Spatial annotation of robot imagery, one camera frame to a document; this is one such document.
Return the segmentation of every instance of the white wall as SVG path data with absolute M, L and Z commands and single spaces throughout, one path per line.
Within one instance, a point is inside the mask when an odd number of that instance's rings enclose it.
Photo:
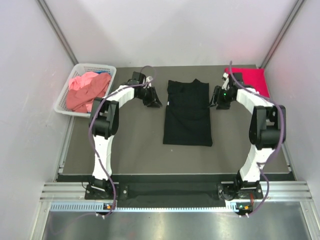
M 260 65 L 296 0 L 46 0 L 79 62 Z
M 35 0 L 0 13 L 0 239 L 23 240 L 55 171 L 68 118 L 53 105 L 72 64 Z
M 265 76 L 272 97 L 286 107 L 286 143 L 295 173 L 306 180 L 320 212 L 320 1 L 307 0 Z

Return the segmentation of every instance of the folded black garment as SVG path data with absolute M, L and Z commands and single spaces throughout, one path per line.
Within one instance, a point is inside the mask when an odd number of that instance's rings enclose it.
M 209 84 L 168 81 L 163 144 L 211 147 Z

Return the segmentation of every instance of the white plastic basket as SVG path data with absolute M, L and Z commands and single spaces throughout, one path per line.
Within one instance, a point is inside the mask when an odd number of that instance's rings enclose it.
M 82 76 L 86 72 L 107 72 L 111 75 L 111 81 L 109 83 L 108 89 L 106 91 L 105 95 L 108 95 L 112 85 L 114 83 L 114 78 L 117 72 L 117 69 L 114 66 L 108 66 L 108 65 L 101 65 L 101 64 L 90 64 L 90 63 L 79 63 L 75 65 L 66 80 L 66 83 L 64 84 L 60 95 L 58 97 L 58 100 L 56 101 L 54 105 L 54 110 L 57 113 L 60 114 L 66 114 L 70 116 L 75 116 L 75 117 L 84 117 L 84 118 L 89 118 L 90 113 L 81 113 L 81 112 L 74 112 L 66 107 L 66 99 L 67 99 L 67 94 L 69 92 L 69 79 L 73 79 L 77 76 Z

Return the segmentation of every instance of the gray floor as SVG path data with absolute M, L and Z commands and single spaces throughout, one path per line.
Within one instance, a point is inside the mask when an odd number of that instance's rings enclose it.
M 299 202 L 266 203 L 250 218 L 235 213 L 113 213 L 105 220 L 51 212 L 43 240 L 311 240 Z M 66 228 L 62 233 L 54 233 Z
M 226 66 L 156 67 L 154 82 L 159 99 L 167 103 L 168 80 L 210 83 L 210 92 L 222 85 Z M 113 89 L 140 68 L 118 68 Z M 249 142 L 250 113 L 237 102 L 230 110 L 211 108 L 212 147 L 164 145 L 165 107 L 147 108 L 134 99 L 120 109 L 119 130 L 112 144 L 113 174 L 227 174 L 245 163 Z M 63 174 L 92 174 L 94 153 L 88 142 L 88 119 L 76 118 Z M 264 168 L 266 173 L 288 173 L 282 151 Z

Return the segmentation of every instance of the pink cloth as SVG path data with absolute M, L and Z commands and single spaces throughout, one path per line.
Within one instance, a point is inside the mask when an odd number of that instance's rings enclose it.
M 90 113 L 94 99 L 105 96 L 110 81 L 110 74 L 103 72 L 79 90 L 70 89 L 66 96 L 66 107 L 74 112 Z
M 71 78 L 69 80 L 69 90 L 79 90 L 83 88 L 84 86 L 91 83 L 92 79 L 96 76 L 98 76 L 98 73 L 95 73 L 93 71 L 88 71 L 82 76 L 76 76 L 75 78 Z
M 269 91 L 265 79 L 265 70 L 257 68 L 232 68 L 233 73 L 242 73 L 243 82 L 247 85 L 251 85 L 261 95 L 269 98 Z

